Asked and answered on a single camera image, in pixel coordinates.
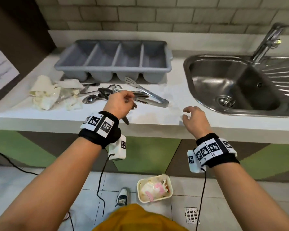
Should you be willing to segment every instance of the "wrist strap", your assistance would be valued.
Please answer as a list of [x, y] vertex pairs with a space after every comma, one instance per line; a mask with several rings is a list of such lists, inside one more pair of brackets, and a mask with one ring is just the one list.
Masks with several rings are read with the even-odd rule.
[[115, 143], [120, 138], [121, 130], [118, 126], [119, 120], [116, 116], [101, 111], [86, 118], [78, 136], [101, 145], [102, 149], [105, 149], [108, 144]]
[[212, 168], [222, 163], [239, 163], [236, 159], [237, 152], [226, 139], [219, 138], [215, 133], [198, 139], [196, 143], [198, 147], [194, 149], [194, 153], [201, 166]]

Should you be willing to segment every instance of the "stainless steel sink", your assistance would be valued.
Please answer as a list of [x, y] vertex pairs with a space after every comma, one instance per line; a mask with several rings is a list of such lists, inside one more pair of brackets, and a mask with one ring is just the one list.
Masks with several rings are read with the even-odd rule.
[[289, 58], [197, 55], [184, 62], [189, 90], [207, 108], [229, 115], [289, 117]]

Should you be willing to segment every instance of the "person's right arm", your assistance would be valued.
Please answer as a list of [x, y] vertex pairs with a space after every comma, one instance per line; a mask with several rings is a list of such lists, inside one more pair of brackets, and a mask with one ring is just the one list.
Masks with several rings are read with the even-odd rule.
[[[189, 106], [183, 112], [191, 113], [190, 119], [183, 115], [183, 123], [196, 139], [212, 133], [200, 108]], [[242, 230], [289, 231], [289, 216], [240, 164], [219, 164], [212, 170]]]

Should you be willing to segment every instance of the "person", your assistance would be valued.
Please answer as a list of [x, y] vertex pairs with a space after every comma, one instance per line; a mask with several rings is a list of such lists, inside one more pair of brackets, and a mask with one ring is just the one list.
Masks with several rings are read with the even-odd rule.
[[[122, 119], [131, 110], [133, 97], [133, 93], [128, 91], [110, 95], [103, 109], [104, 114]], [[197, 141], [214, 135], [205, 113], [200, 108], [189, 106], [183, 112], [191, 114], [190, 118], [183, 115], [183, 123]], [[78, 137], [54, 163], [26, 186], [0, 216], [0, 231], [58, 230], [84, 185], [92, 164], [102, 147], [105, 147], [105, 143], [99, 145], [88, 139], [90, 138], [86, 136]], [[234, 154], [227, 160], [225, 157], [219, 159], [219, 163], [216, 160], [215, 163], [206, 164], [212, 167], [242, 230], [289, 231], [289, 216], [247, 174]], [[160, 214], [145, 211], [137, 204], [128, 205], [128, 199], [128, 189], [123, 188], [117, 197], [116, 211], [97, 225], [94, 231], [186, 230]]]

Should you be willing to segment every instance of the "forearm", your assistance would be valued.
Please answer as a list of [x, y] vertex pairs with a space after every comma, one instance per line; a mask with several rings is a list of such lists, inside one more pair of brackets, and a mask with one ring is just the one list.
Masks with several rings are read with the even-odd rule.
[[57, 230], [100, 150], [100, 145], [84, 138], [75, 140], [12, 202], [0, 217], [0, 227], [11, 224], [21, 230]]
[[289, 231], [289, 216], [240, 164], [224, 163], [212, 169], [244, 231]]

